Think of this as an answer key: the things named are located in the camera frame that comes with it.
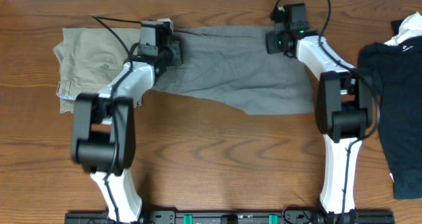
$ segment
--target gray towel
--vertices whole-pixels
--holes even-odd
[[[130,47],[139,29],[114,28]],[[304,64],[266,52],[271,28],[218,26],[175,30],[183,65],[168,67],[153,90],[220,101],[252,115],[313,112]],[[60,62],[61,112],[72,111],[81,92],[97,92],[115,78],[127,55],[106,29],[63,29],[54,48]]]

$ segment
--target brown surface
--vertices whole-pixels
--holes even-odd
[[[0,222],[62,223],[68,210],[104,210],[100,191],[70,160],[72,115],[59,114],[61,29],[99,27],[90,14],[170,17],[176,27],[271,26],[275,0],[9,0],[0,10]],[[325,0],[306,1],[314,28]],[[332,0],[326,35],[346,60],[384,42],[389,22],[420,11],[421,0]],[[136,109],[133,177],[146,202],[180,210],[315,206],[324,143],[312,114],[248,116],[221,103],[148,92]],[[392,208],[398,223],[422,220],[422,200],[397,201],[379,139],[361,149],[358,208]]]

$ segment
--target wooden table top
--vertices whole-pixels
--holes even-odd
[[[107,208],[96,184],[70,159],[73,115],[59,113],[62,28],[99,28],[90,14],[171,18],[175,27],[271,26],[275,0],[5,0],[0,8],[0,223],[63,223],[69,210]],[[321,28],[325,0],[306,2]],[[346,61],[392,36],[390,21],[421,10],[421,0],[332,0],[326,31]],[[112,26],[129,26],[108,22]],[[137,108],[136,189],[144,202],[179,210],[316,207],[324,142],[313,114],[250,116],[222,103],[147,92]],[[358,209],[391,208],[398,223],[422,220],[422,200],[395,200],[378,136],[361,148]]]

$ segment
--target folded gray cloth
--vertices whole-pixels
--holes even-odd
[[[130,47],[139,29],[114,28]],[[313,91],[304,64],[266,52],[271,28],[218,26],[175,30],[183,64],[168,67],[153,90],[220,101],[252,115],[313,112]],[[127,58],[106,29],[63,29],[54,48],[61,68],[61,112],[72,111],[81,92],[97,92],[121,71]]]

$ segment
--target black cloth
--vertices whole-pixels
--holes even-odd
[[[378,133],[394,178],[395,199],[422,198],[422,36],[399,46],[362,49],[359,70],[369,70],[382,96]]]

